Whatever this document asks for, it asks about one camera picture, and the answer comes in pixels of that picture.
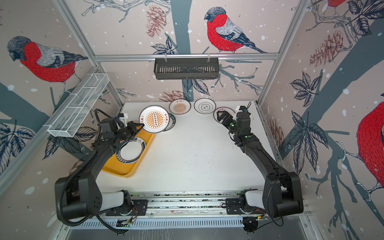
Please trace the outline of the red green rim plate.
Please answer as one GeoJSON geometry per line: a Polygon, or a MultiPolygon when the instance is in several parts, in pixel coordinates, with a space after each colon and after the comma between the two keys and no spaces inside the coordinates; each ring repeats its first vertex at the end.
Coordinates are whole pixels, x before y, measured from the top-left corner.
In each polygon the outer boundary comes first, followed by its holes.
{"type": "Polygon", "coordinates": [[[123,164],[136,163],[144,153],[146,143],[143,139],[135,137],[132,140],[124,141],[116,151],[117,160],[123,164]]]}

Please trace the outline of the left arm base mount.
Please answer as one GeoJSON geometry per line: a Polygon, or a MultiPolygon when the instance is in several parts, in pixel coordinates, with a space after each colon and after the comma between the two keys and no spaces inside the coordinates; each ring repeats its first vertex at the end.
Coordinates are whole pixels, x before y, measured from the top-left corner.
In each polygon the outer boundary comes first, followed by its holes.
{"type": "Polygon", "coordinates": [[[145,216],[148,207],[148,200],[132,200],[130,207],[122,205],[109,210],[106,215],[113,217],[136,217],[145,216]]]}

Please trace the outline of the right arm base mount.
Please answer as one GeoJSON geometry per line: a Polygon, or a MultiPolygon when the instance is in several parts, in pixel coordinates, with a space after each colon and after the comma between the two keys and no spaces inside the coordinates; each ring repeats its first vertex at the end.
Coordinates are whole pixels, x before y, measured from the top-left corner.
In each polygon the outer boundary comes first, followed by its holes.
{"type": "Polygon", "coordinates": [[[262,208],[251,207],[239,198],[225,199],[227,215],[265,215],[266,211],[262,208]]]}

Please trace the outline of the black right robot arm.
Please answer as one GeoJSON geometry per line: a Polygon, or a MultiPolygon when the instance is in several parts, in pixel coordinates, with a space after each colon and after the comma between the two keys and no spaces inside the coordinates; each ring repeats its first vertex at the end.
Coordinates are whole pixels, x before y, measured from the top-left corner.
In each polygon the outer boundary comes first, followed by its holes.
{"type": "Polygon", "coordinates": [[[217,113],[218,121],[233,134],[235,145],[258,167],[265,178],[261,197],[252,191],[244,193],[247,206],[266,210],[271,218],[300,214],[304,211],[301,181],[295,172],[288,172],[265,150],[260,140],[251,133],[250,113],[243,109],[233,117],[227,111],[217,113]]]}

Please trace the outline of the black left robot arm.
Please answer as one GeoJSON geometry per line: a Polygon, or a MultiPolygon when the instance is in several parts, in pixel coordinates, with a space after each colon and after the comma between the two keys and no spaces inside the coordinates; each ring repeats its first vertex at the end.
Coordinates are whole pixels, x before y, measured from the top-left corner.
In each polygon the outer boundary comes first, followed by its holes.
{"type": "Polygon", "coordinates": [[[125,124],[116,117],[110,117],[98,121],[98,127],[91,155],[72,174],[55,183],[57,218],[69,227],[81,225],[105,211],[130,211],[134,207],[128,191],[125,190],[114,192],[112,199],[106,200],[107,194],[100,191],[96,179],[121,142],[134,138],[144,124],[133,121],[125,124]]]}

